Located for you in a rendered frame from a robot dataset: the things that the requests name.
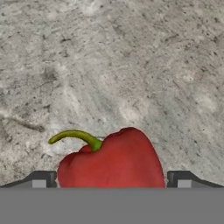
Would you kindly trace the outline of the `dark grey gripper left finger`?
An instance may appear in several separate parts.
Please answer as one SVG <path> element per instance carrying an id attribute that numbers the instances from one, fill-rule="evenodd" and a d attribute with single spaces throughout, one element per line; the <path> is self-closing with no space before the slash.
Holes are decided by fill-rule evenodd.
<path id="1" fill-rule="evenodd" d="M 56 178 L 56 171 L 33 171 L 23 179 L 8 183 L 6 185 L 0 185 L 0 188 L 53 188 L 57 186 Z"/>

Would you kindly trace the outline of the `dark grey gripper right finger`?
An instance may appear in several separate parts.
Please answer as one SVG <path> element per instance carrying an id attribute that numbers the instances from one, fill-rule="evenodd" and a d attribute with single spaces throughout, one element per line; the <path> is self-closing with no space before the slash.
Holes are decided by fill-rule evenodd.
<path id="1" fill-rule="evenodd" d="M 220 187 L 213 182 L 198 178 L 190 171 L 168 171 L 167 172 L 168 188 L 201 188 L 201 187 Z"/>

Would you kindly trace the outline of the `red bell pepper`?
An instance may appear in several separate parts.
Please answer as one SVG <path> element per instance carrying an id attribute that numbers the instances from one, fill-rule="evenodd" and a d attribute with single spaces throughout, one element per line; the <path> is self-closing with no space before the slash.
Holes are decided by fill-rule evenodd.
<path id="1" fill-rule="evenodd" d="M 102 141 L 84 131 L 67 130 L 52 136 L 49 143 L 65 137 L 76 137 L 87 144 L 59 163 L 60 186 L 165 187 L 158 155 L 141 130 L 124 128 Z"/>

